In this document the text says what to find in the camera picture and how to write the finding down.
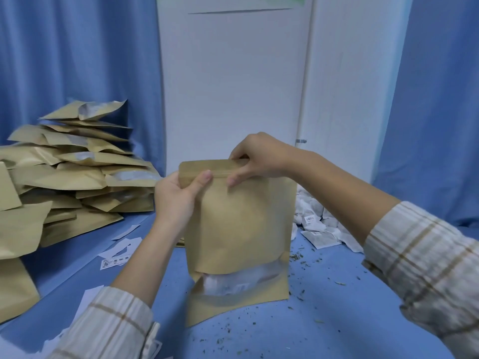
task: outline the curtain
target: curtain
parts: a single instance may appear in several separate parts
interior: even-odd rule
[[[374,181],[469,228],[479,227],[478,15],[479,0],[413,0]]]
[[[156,0],[0,0],[0,143],[68,102],[125,100],[136,155],[164,175]]]

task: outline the white wall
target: white wall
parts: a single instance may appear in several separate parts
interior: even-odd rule
[[[167,172],[228,158],[248,133],[297,132],[311,0],[289,10],[188,14],[158,0]]]
[[[412,0],[315,0],[298,146],[371,181]]]

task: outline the hand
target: hand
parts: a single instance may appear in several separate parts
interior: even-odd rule
[[[160,180],[155,186],[155,224],[166,225],[178,235],[193,214],[196,195],[212,177],[211,171],[203,171],[184,189],[180,188],[177,171]]]
[[[252,176],[284,176],[295,150],[267,133],[249,134],[230,155],[230,159],[248,157],[249,162],[228,176],[228,185],[235,186]]]

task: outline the white and brown plaid fabric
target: white and brown plaid fabric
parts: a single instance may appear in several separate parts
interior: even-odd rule
[[[147,359],[159,329],[151,309],[120,289],[105,287],[60,340],[49,359]]]
[[[479,358],[479,242],[402,202],[369,234],[362,263],[401,299],[404,316],[456,358]]]

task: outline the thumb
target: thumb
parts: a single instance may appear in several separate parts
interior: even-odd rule
[[[195,197],[201,189],[208,184],[212,177],[211,171],[205,170],[195,177],[195,180],[193,180],[188,187],[185,187],[185,190],[189,191]]]
[[[239,169],[233,171],[226,180],[229,187],[236,186],[237,184],[249,179],[254,176],[255,173],[252,169],[251,162],[247,163],[245,166],[242,166]]]

